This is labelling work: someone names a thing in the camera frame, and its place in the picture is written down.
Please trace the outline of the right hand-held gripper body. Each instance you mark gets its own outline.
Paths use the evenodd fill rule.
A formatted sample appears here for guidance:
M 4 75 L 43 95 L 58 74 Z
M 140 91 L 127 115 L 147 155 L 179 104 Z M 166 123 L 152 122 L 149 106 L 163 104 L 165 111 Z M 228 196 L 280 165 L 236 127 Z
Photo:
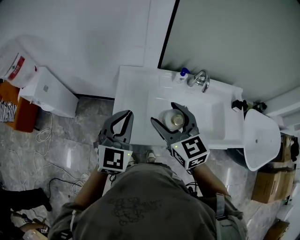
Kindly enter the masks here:
M 183 166 L 191 170 L 207 161 L 210 149 L 203 134 L 190 136 L 170 146 L 171 155 Z

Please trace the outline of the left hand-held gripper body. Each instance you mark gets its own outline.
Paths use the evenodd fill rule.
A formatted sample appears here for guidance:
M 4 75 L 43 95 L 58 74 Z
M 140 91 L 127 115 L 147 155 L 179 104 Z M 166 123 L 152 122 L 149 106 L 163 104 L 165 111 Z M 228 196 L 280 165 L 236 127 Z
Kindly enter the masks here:
M 97 154 L 97 171 L 107 174 L 119 174 L 126 170 L 132 157 L 129 143 L 100 134 L 94 148 Z

